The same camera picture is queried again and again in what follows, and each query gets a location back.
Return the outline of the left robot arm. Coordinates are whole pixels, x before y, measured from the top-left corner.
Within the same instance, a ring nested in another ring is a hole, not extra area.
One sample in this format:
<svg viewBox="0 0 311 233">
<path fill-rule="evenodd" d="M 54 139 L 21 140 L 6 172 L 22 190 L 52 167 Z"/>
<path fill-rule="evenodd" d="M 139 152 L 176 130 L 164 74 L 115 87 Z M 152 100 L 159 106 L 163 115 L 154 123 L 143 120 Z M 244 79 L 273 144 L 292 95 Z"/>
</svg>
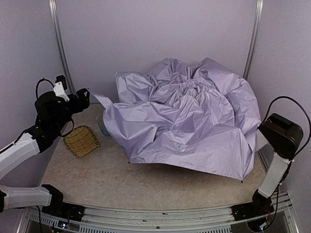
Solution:
<svg viewBox="0 0 311 233">
<path fill-rule="evenodd" d="M 58 96 L 53 91 L 42 94 L 35 101 L 35 124 L 0 151 L 0 176 L 3 178 L 24 161 L 51 147 L 57 138 L 63 136 L 61 131 L 67 123 L 73 121 L 73 114 L 89 107 L 89 97 L 90 92 L 85 88 L 68 96 Z M 2 185 L 0 210 L 49 206 L 60 195 L 60 191 L 51 185 L 31 188 Z"/>
</svg>

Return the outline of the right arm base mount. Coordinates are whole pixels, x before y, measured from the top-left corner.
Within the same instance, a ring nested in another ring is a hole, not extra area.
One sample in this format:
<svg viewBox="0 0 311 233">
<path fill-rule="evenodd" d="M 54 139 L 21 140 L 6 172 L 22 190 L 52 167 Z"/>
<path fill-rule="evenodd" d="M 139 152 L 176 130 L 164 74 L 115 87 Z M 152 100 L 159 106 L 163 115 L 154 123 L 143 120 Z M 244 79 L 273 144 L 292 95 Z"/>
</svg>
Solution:
<svg viewBox="0 0 311 233">
<path fill-rule="evenodd" d="M 274 211 L 272 201 L 266 198 L 233 205 L 231 209 L 235 221 L 266 215 Z"/>
</svg>

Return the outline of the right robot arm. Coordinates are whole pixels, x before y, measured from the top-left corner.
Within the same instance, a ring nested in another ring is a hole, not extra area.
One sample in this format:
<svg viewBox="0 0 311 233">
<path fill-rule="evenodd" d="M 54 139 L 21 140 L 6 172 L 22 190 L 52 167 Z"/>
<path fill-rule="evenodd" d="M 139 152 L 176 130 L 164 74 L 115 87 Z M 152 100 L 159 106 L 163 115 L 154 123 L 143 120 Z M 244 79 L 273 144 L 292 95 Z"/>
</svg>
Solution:
<svg viewBox="0 0 311 233">
<path fill-rule="evenodd" d="M 286 171 L 296 157 L 302 138 L 303 130 L 298 124 L 276 113 L 259 125 L 255 151 L 270 145 L 274 156 L 265 178 L 253 194 L 252 202 L 255 205 L 267 208 L 272 204 L 271 196 L 285 179 Z"/>
</svg>

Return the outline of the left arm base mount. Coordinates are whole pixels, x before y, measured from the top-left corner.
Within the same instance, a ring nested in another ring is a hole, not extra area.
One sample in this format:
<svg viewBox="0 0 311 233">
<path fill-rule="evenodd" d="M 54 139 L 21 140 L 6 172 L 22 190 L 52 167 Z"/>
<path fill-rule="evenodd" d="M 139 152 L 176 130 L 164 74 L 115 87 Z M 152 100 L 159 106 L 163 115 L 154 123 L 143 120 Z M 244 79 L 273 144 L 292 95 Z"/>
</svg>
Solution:
<svg viewBox="0 0 311 233">
<path fill-rule="evenodd" d="M 49 206 L 42 207 L 42 212 L 51 216 L 81 222 L 85 207 L 67 202 L 51 202 Z"/>
</svg>

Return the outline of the lilac folding umbrella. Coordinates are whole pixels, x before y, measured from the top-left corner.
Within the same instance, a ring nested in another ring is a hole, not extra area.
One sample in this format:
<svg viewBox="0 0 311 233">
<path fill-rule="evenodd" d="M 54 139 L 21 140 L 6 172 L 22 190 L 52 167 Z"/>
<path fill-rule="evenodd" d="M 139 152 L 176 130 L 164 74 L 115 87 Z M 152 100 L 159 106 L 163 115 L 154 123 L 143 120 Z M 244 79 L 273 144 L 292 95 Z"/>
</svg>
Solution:
<svg viewBox="0 0 311 233">
<path fill-rule="evenodd" d="M 133 164 L 167 164 L 237 180 L 252 171 L 261 122 L 250 84 L 206 58 L 117 72 L 118 102 L 94 93 L 109 134 Z"/>
</svg>

